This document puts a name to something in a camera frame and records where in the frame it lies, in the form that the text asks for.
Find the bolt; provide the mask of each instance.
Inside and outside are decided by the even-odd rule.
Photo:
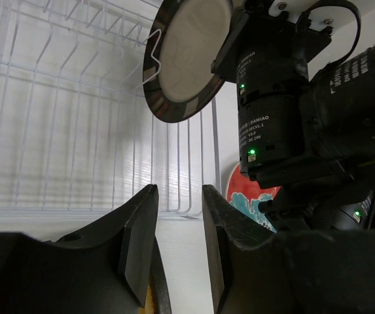
[[[279,10],[283,11],[283,10],[286,9],[287,3],[286,2],[281,2],[281,3],[279,3],[279,5],[277,7],[279,8]]]

